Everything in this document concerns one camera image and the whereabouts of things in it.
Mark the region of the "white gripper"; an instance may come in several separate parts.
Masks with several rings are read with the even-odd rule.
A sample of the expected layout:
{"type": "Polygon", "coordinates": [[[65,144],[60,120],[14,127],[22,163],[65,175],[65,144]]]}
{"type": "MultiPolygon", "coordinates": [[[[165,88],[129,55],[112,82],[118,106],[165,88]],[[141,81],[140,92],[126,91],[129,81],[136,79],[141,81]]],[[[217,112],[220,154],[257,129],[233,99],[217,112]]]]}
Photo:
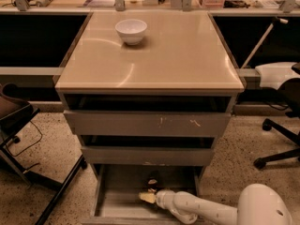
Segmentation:
{"type": "MultiPolygon", "coordinates": [[[[156,185],[158,183],[157,179],[149,179],[147,184],[148,185],[156,185]]],[[[142,201],[145,201],[147,203],[157,203],[157,205],[162,209],[171,210],[173,209],[173,197],[175,193],[168,189],[160,190],[157,193],[157,196],[155,193],[152,192],[140,192],[139,198],[142,201]]]]}

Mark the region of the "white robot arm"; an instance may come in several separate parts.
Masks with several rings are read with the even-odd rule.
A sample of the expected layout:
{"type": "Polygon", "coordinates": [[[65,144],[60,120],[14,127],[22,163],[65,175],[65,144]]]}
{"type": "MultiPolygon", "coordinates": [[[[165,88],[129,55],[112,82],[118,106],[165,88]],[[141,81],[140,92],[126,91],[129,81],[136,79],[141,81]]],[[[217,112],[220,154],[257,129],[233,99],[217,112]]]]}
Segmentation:
{"type": "Polygon", "coordinates": [[[139,198],[168,210],[186,225],[198,217],[216,225],[296,225],[282,198],[270,187],[251,184],[245,187],[236,207],[211,202],[185,191],[162,189],[140,192],[139,198]]]}

